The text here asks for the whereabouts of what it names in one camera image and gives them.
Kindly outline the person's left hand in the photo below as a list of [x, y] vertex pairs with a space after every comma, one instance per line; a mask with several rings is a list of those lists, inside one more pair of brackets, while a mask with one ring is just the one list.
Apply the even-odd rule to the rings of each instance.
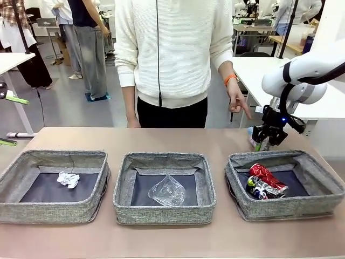
[[248, 119], [252, 119], [250, 109], [246, 103], [246, 99], [243, 96], [237, 80], [235, 78], [229, 79], [227, 83], [227, 93], [230, 98], [229, 110], [232, 113], [239, 113], [241, 110], [244, 111]]

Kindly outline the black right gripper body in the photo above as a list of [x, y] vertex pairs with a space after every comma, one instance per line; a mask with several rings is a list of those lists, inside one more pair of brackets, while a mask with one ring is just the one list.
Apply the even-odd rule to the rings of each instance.
[[287, 118], [269, 105], [263, 107], [262, 121], [260, 130], [263, 132], [282, 132], [287, 124]]

